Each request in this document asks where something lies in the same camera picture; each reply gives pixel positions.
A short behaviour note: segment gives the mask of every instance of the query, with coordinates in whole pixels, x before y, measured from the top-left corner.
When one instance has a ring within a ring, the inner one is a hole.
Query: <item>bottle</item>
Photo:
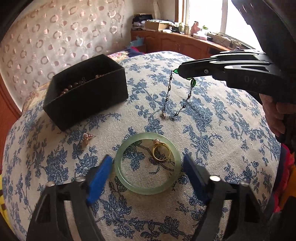
[[[185,27],[184,27],[184,33],[186,35],[189,35],[189,26],[186,24]]]
[[[198,31],[200,31],[201,29],[198,27],[198,22],[194,22],[192,28],[191,28],[191,33],[190,35],[193,36],[194,34],[196,34]]]
[[[208,28],[206,26],[203,26],[202,27],[202,32],[204,33],[205,36],[207,36]]]
[[[179,23],[179,32],[184,32],[184,27],[182,23]]]

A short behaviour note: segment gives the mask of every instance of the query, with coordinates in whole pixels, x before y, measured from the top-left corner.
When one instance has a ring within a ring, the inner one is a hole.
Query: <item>pink patterned curtain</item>
[[[124,10],[124,0],[34,0],[0,46],[0,72],[18,107],[62,70],[122,50]]]

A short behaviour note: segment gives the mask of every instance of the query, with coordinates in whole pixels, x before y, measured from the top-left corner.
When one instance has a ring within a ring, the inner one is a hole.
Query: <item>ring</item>
[[[155,139],[155,140],[153,140],[153,143],[154,143],[155,147],[153,147],[153,149],[152,149],[152,156],[153,156],[153,158],[154,158],[155,160],[157,160],[157,161],[165,161],[165,160],[167,160],[167,159],[170,158],[170,153],[171,153],[171,151],[170,151],[169,147],[168,147],[165,143],[161,142],[159,139]],[[157,147],[159,147],[159,146],[164,146],[164,147],[166,147],[166,148],[168,149],[168,151],[169,151],[169,155],[168,155],[168,157],[167,157],[166,159],[160,160],[160,159],[156,158],[154,152],[155,152],[155,149],[156,149]]]
[[[167,180],[165,183],[161,184],[160,186],[156,186],[152,188],[143,188],[143,187],[135,186],[127,179],[127,177],[124,175],[122,171],[121,160],[125,150],[136,141],[140,141],[144,139],[149,139],[149,140],[159,139],[161,142],[165,143],[169,147],[172,153],[172,156],[174,157],[174,162],[175,162],[174,171],[171,173],[169,180]],[[153,194],[161,193],[171,188],[172,185],[175,183],[175,181],[178,179],[181,171],[181,156],[179,151],[175,147],[175,145],[168,138],[162,135],[159,135],[158,133],[144,132],[144,133],[132,135],[131,137],[126,139],[124,143],[121,144],[120,148],[116,153],[116,157],[114,160],[114,168],[115,168],[116,176],[127,189],[143,195],[153,195]]]

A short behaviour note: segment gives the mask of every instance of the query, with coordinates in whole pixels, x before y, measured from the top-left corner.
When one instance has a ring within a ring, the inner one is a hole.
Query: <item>yellow fabric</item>
[[[0,175],[0,190],[2,190],[2,175]],[[0,196],[0,213],[4,217],[5,221],[7,222],[8,226],[11,228],[11,225],[8,221],[8,215],[7,215],[7,210],[2,209],[2,205],[4,204],[4,197],[3,195]]]
[[[296,197],[296,167],[295,165],[292,166],[290,170],[290,177],[287,184],[287,188],[285,189],[284,193],[281,196],[279,201],[279,206],[281,210],[284,208],[286,201],[290,196]]]

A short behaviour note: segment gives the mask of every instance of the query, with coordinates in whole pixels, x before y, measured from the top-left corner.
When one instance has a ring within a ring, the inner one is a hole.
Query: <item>blue floral tablecloth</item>
[[[178,119],[160,118],[170,70],[190,60],[173,52],[122,60],[129,92],[126,102],[66,132],[52,123],[42,110],[42,101],[14,124],[3,156],[3,194],[20,240],[26,238],[45,183],[62,184],[85,175],[99,165],[105,154],[115,157],[125,139],[141,132],[166,136],[181,156],[189,153],[198,165],[227,182],[249,182],[261,207],[266,206],[276,177],[280,145],[268,129],[262,107],[248,93],[229,89],[211,77],[200,77]],[[180,109],[190,88],[189,81],[173,77],[169,114]],[[81,150],[84,132],[96,137]],[[143,140],[131,145],[123,158],[126,175],[139,185],[157,185],[173,170],[173,160],[155,162],[149,150],[149,143]],[[143,175],[145,178],[137,181],[136,177]],[[183,172],[169,190],[153,196],[130,192],[113,172],[91,209],[106,240],[185,241],[190,240],[205,206],[196,198]],[[216,240],[223,237],[229,210],[225,202]]]

